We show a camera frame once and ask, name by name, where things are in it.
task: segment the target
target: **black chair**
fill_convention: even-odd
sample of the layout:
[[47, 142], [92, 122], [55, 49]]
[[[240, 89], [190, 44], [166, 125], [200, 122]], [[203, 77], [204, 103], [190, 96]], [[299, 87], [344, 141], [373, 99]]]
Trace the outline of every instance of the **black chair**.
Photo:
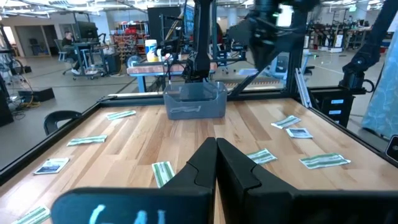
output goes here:
[[76, 111], [55, 111], [44, 118], [44, 132], [46, 135], [58, 130], [57, 123], [68, 119], [75, 120], [81, 117]]

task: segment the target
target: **wooden table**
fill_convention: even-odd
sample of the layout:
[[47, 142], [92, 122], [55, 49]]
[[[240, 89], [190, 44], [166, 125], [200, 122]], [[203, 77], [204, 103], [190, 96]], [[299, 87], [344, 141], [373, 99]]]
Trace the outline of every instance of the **wooden table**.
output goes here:
[[[186, 60], [188, 58], [188, 55], [181, 55], [181, 60]], [[143, 73], [160, 73], [159, 75], [163, 74], [165, 72], [165, 68], [163, 65], [151, 65], [150, 62], [147, 62], [147, 60], [143, 61], [142, 63], [147, 63], [147, 65], [140, 65], [136, 67], [131, 67], [127, 68], [127, 74], [129, 75], [135, 75], [135, 74], [143, 74]], [[211, 62], [210, 63], [210, 70], [217, 70], [217, 63]], [[171, 72], [183, 72], [184, 67], [181, 66], [180, 64], [175, 64], [170, 68]]]
[[[106, 115], [136, 110], [108, 121]], [[271, 122], [296, 115], [313, 139], [291, 139]], [[69, 140], [107, 134], [102, 144], [66, 147]], [[268, 148], [278, 160], [263, 165], [298, 189], [398, 190], [398, 170], [292, 99], [228, 102], [221, 119], [171, 121], [165, 107], [101, 108], [0, 187], [0, 223], [38, 205], [51, 207], [67, 190], [84, 186], [157, 187], [151, 164], [170, 161], [177, 173], [207, 138], [225, 138], [243, 153]], [[300, 158], [337, 152], [352, 163], [309, 170]], [[33, 175], [48, 158], [69, 157], [59, 174]], [[215, 223], [224, 223], [216, 195]]]
[[[187, 58], [188, 55], [181, 55], [181, 60], [186, 60]], [[153, 65], [150, 62], [147, 62], [146, 60], [142, 63], [147, 65], [140, 65], [140, 66], [127, 68], [127, 74], [129, 74], [129, 76], [131, 77], [137, 77], [138, 90], [140, 93], [145, 93], [146, 92], [145, 77], [163, 76], [166, 74], [167, 67], [159, 64]], [[170, 68], [170, 75], [180, 76], [184, 71], [184, 66], [185, 63], [172, 65]], [[217, 70], [217, 63], [211, 62], [210, 73], [215, 73], [216, 70]]]

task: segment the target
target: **cable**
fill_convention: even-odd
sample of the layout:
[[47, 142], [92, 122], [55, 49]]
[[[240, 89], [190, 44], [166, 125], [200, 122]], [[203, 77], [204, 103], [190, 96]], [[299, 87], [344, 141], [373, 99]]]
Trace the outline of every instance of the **cable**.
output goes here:
[[363, 82], [365, 83], [365, 82], [367, 82], [367, 83], [369, 83], [370, 85], [371, 85], [371, 90], [369, 90], [369, 91], [366, 91], [366, 93], [372, 93], [372, 92], [374, 92], [375, 91], [375, 86], [374, 86], [374, 83], [371, 81], [371, 80], [368, 80], [368, 79], [364, 79], [363, 80]]

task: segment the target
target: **floor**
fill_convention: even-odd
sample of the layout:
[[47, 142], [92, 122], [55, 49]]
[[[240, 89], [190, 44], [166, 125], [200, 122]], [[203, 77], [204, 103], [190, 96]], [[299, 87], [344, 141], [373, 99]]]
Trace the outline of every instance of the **floor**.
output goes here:
[[[343, 78], [341, 67], [347, 64], [354, 52], [343, 52], [341, 54], [328, 54], [325, 52], [314, 52], [318, 57], [311, 57], [308, 65], [315, 66], [313, 75], [307, 77], [308, 86], [335, 86]], [[131, 93], [137, 92], [137, 81], [129, 76], [123, 77], [104, 77], [94, 80], [85, 78], [72, 79], [72, 74], [62, 72], [70, 65], [58, 61], [58, 58], [20, 58], [24, 65], [31, 66], [32, 73], [25, 75], [33, 89], [52, 87], [55, 99], [41, 103], [38, 108], [24, 112], [24, 116], [18, 116], [20, 120], [0, 128], [0, 171], [8, 163], [18, 156], [34, 147], [45, 138], [43, 120], [47, 114], [57, 110], [74, 110], [83, 112], [89, 108], [96, 100], [111, 93]], [[236, 80], [243, 79], [241, 75], [234, 74], [233, 70], [253, 68], [251, 55], [248, 54], [248, 62], [238, 62], [230, 65], [229, 73], [226, 74], [219, 68], [214, 75], [214, 80]], [[366, 78], [377, 81], [382, 68], [379, 62], [366, 72]], [[270, 88], [282, 88], [281, 82], [260, 82], [258, 85], [270, 86]], [[11, 95], [17, 95], [18, 90], [28, 90], [26, 84], [13, 83], [8, 86]], [[360, 135], [362, 138], [370, 140], [373, 145], [380, 149], [385, 149], [387, 142], [379, 139], [367, 131], [361, 129], [361, 119], [366, 112], [371, 94], [357, 96], [354, 100], [352, 116], [348, 129]]]

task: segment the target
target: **butcher block tabletop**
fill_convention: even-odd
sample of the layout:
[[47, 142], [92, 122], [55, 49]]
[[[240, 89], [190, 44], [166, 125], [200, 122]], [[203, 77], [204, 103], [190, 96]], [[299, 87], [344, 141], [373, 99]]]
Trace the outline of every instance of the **butcher block tabletop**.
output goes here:
[[[231, 101], [217, 119], [173, 121], [164, 105], [100, 108], [0, 187], [0, 223], [11, 223], [77, 187], [157, 188], [151, 164], [170, 161], [178, 173], [207, 137], [225, 138], [243, 153], [267, 148], [277, 157], [263, 167], [298, 189], [398, 190], [398, 170], [292, 99]], [[113, 121], [107, 114], [137, 113]], [[271, 123], [288, 115], [313, 139], [292, 139]], [[106, 142], [69, 146], [74, 138], [105, 134]], [[352, 162], [307, 169], [299, 159], [336, 152]], [[34, 175], [46, 159], [70, 158], [58, 174]], [[224, 223], [216, 194], [215, 223]]]

